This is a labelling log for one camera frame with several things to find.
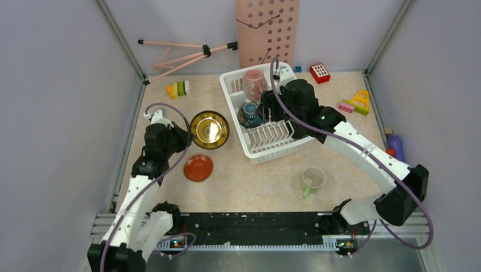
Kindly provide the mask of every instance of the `white wall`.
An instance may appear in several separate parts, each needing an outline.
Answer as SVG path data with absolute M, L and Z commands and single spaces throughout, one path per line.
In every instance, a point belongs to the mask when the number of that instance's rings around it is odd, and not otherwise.
M 426 204 L 447 271 L 478 271 L 481 2 L 417 1 L 373 74 L 387 123 L 429 171 Z
M 147 74 L 159 73 L 151 65 L 165 48 L 139 45 L 138 39 L 211 47 L 237 40 L 235 0 L 106 2 Z M 293 64 L 303 69 L 318 62 L 323 62 L 329 70 L 367 68 L 403 2 L 300 0 Z M 170 56 L 191 52 L 197 51 L 177 48 Z M 226 50 L 179 73 L 223 73 L 238 68 L 238 53 Z
M 94 1 L 1 1 L 0 36 L 0 271 L 79 271 L 140 81 Z

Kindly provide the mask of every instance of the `white dish rack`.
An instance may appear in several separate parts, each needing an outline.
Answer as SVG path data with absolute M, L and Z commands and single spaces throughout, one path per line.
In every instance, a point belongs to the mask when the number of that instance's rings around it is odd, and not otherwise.
M 240 143 L 244 154 L 250 159 L 251 164 L 259 164 L 290 155 L 307 147 L 312 137 L 305 137 L 299 140 L 292 138 L 293 127 L 290 121 L 267 122 L 254 129 L 246 129 L 237 120 L 237 111 L 249 100 L 244 94 L 244 73 L 251 69 L 258 69 L 264 73 L 266 86 L 272 90 L 270 81 L 270 63 L 256 65 L 221 75 L 221 85 L 229 105 L 230 114 L 234 119 L 235 129 L 239 135 Z M 285 62 L 279 62 L 279 84 L 276 87 L 284 86 L 287 82 L 296 79 L 292 68 Z

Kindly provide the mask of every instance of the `gray floor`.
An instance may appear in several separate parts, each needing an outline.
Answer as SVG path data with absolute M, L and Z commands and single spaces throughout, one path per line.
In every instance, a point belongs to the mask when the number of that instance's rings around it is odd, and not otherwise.
M 323 252 L 188 252 L 169 261 L 152 255 L 147 272 L 409 271 L 425 272 L 419 252 L 393 239 L 371 240 L 351 260 Z

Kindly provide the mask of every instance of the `table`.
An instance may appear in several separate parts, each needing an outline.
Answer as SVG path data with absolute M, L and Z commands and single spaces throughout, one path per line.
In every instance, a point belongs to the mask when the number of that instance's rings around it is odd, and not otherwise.
M 180 109 L 190 121 L 195 114 L 214 110 L 224 115 L 231 128 L 226 144 L 217 150 L 203 150 L 192 144 L 178 167 L 163 181 L 153 197 L 150 209 L 157 203 L 168 201 L 179 205 L 182 212 L 268 212 L 268 211 L 331 211 L 348 198 L 361 198 L 380 189 L 363 171 L 335 150 L 311 141 L 308 148 L 295 154 L 251 165 L 244 155 L 233 118 L 222 92 L 218 74 L 166 76 L 147 86 L 141 111 L 151 103 L 164 102 Z M 333 72 L 327 83 L 317 84 L 309 73 L 298 73 L 315 88 L 322 105 L 337 108 L 341 99 L 350 100 L 359 90 L 366 89 L 361 72 Z M 172 100 L 166 86 L 179 81 L 189 81 L 190 94 Z M 381 134 L 374 113 L 367 116 L 345 113 L 353 126 L 374 144 L 383 148 Z M 182 119 L 172 110 L 171 121 L 185 129 Z M 145 127 L 149 121 L 139 114 L 130 153 L 120 189 L 119 204 L 128 188 L 130 172 L 144 145 Z M 214 162 L 211 176 L 203 182 L 185 178 L 183 166 L 196 154 L 208 155 Z M 179 154 L 174 154 L 170 164 Z M 321 190 L 302 198 L 300 178 L 308 166 L 317 166 L 327 172 L 326 183 Z

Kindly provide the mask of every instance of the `green toy block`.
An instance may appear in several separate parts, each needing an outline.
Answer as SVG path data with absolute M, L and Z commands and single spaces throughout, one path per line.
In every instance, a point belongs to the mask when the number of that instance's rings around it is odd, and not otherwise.
M 365 108 L 363 108 L 361 106 L 358 106 L 356 104 L 352 104 L 349 100 L 343 99 L 343 102 L 346 103 L 346 104 L 354 106 L 354 111 L 357 112 L 357 113 L 361 113 L 362 115 L 368 115 L 368 113 L 369 113 L 368 109 L 365 109 Z

